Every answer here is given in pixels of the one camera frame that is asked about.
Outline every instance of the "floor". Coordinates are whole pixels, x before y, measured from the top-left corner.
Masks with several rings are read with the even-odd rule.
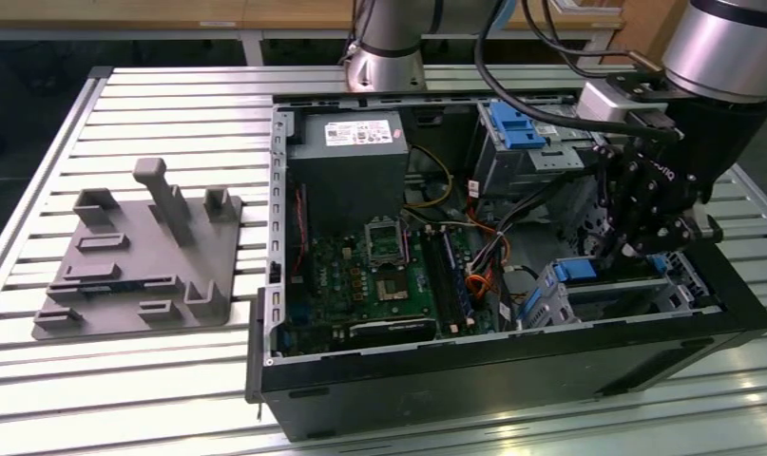
[[[330,49],[340,52],[340,47]],[[295,55],[292,47],[275,51],[280,61]],[[236,42],[0,43],[0,135],[7,141],[0,155],[0,232],[93,66],[239,65],[244,61]],[[741,163],[767,194],[767,124]]]

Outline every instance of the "expansion slot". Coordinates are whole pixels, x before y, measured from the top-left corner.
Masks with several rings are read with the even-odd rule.
[[[458,293],[454,283],[452,250],[444,243],[444,237],[436,234],[420,233],[422,254],[424,255],[424,269],[428,274],[436,312],[440,326],[451,333],[458,333],[460,325],[466,321],[462,307],[458,303]]]

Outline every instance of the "aluminum table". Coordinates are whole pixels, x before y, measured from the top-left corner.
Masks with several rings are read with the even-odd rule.
[[[508,88],[572,88],[559,66],[496,66]],[[427,70],[434,90],[483,89],[467,66]],[[767,334],[644,392],[291,444],[243,399],[248,307],[266,283],[271,96],[340,92],[335,67],[119,68],[88,79],[0,237],[0,454],[767,453]],[[244,201],[225,327],[37,342],[44,299],[85,187],[147,197],[131,169],[161,157],[187,197],[227,185]],[[738,167],[710,213],[729,260],[767,306],[767,199]]]

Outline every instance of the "green motherboard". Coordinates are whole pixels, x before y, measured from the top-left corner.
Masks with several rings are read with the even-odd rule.
[[[492,331],[491,313],[474,309],[464,289],[467,234],[458,227],[436,228],[427,235],[394,225],[367,226],[366,232],[312,239],[307,271],[298,278],[307,293],[288,305],[292,318],[280,344],[288,354],[338,350],[336,335],[362,323],[430,321],[436,338]],[[432,259],[440,254],[454,264],[452,277],[436,275]],[[431,278],[444,282],[442,299]]]

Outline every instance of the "gray plastic holder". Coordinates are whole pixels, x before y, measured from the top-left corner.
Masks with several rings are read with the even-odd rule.
[[[223,188],[185,200],[161,159],[140,159],[135,180],[152,200],[116,201],[105,188],[79,194],[80,223],[33,338],[220,326],[231,290],[243,202]]]

